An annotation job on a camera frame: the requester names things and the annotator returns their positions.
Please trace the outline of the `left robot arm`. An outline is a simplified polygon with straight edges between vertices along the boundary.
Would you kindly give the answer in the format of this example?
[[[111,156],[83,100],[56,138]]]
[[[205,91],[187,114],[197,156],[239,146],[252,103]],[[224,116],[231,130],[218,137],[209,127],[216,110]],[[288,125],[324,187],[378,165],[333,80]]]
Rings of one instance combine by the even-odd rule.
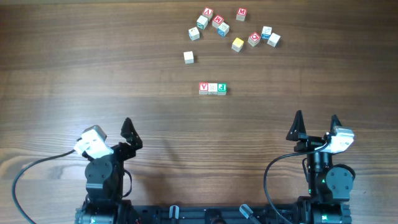
[[[126,140],[115,146],[105,143],[107,135],[98,125],[84,130],[74,150],[89,160],[85,169],[87,195],[81,208],[76,209],[75,224],[141,223],[130,200],[131,191],[123,192],[124,175],[132,177],[124,168],[124,161],[136,156],[143,147],[142,140],[130,118],[121,128]]]

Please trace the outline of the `yellow K letter block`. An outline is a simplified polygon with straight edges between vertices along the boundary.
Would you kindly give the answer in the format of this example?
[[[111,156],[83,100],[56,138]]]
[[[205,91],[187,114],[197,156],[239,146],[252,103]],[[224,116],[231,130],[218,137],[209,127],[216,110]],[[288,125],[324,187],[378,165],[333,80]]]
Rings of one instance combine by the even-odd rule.
[[[217,95],[218,94],[218,84],[217,83],[208,83],[208,94],[209,95]]]

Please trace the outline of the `red V letter block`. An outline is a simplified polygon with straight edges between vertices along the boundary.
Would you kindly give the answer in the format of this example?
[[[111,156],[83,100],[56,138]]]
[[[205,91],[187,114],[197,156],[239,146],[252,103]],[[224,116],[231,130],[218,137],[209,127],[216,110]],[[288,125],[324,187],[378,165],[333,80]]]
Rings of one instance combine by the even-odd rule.
[[[200,82],[199,83],[199,94],[200,95],[207,95],[208,94],[208,83],[207,82]]]

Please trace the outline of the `green E letter block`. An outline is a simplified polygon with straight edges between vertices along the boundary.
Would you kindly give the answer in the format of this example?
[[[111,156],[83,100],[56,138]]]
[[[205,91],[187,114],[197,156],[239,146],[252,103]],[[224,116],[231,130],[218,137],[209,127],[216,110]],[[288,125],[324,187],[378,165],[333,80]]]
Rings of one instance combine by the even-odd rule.
[[[218,87],[218,90],[217,90],[218,95],[226,95],[227,89],[228,89],[227,84],[219,83],[219,84],[217,84],[217,87]]]

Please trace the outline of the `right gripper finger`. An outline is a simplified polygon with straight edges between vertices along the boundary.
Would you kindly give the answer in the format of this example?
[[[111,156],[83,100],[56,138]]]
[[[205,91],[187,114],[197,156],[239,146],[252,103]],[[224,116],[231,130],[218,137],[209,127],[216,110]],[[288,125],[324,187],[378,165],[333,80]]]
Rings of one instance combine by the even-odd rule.
[[[306,134],[305,124],[303,120],[303,114],[301,110],[298,110],[295,114],[292,126],[287,133],[286,140],[288,141],[304,141],[308,139]]]
[[[330,134],[335,134],[335,128],[342,126],[336,114],[331,117]]]

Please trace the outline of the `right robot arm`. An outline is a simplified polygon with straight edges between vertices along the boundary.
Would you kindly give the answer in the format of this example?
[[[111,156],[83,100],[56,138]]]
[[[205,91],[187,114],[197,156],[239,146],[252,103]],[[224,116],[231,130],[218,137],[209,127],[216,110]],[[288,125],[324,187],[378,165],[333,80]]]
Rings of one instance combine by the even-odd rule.
[[[333,115],[330,132],[323,137],[309,136],[305,130],[302,112],[298,110],[286,140],[296,142],[294,151],[307,156],[303,168],[309,196],[300,196],[294,203],[292,221],[350,224],[352,218],[347,202],[356,174],[347,165],[334,164],[333,156],[352,145],[352,129],[344,127],[337,115]]]

